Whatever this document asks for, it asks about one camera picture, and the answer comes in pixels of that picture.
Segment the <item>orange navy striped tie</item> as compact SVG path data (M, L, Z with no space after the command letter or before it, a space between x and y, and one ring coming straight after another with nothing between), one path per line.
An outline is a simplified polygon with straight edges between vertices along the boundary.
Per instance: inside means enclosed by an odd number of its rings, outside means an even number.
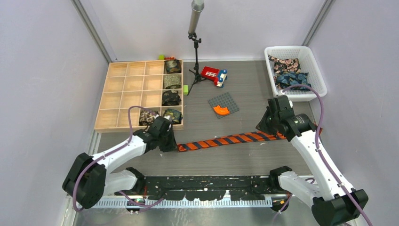
M202 141L176 144L175 148L172 151L182 153L187 151L194 151L194 150L206 149L206 148L212 148L224 145L286 139L286 137L282 133L280 133L276 127L273 127L271 125L268 129L269 132L271 132L272 129L275 129L276 133L275 134L265 133L264 131L258 129L257 131L253 132L239 133L222 137L215 137L213 139L207 139Z

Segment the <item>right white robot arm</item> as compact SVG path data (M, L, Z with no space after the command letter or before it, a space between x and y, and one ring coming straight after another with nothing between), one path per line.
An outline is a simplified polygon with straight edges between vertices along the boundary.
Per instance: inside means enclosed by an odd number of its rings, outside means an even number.
M363 189L355 189L335 166L320 140L316 125L306 114L295 114L285 95L268 99L268 106L257 128L269 135L282 134L299 152L316 184L300 178L290 167L269 173L274 193L290 192L311 209L320 226L337 226L358 218L368 202Z

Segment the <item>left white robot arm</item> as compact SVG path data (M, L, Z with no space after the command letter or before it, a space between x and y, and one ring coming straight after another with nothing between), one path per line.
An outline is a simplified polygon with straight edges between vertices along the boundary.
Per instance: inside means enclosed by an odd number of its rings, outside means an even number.
M156 117L147 130L135 131L127 140L106 151L92 156L78 155L62 189L84 209L93 207L103 195L119 191L138 195L144 191L144 175L132 167L117 173L114 170L155 148L164 152L177 150L171 116Z

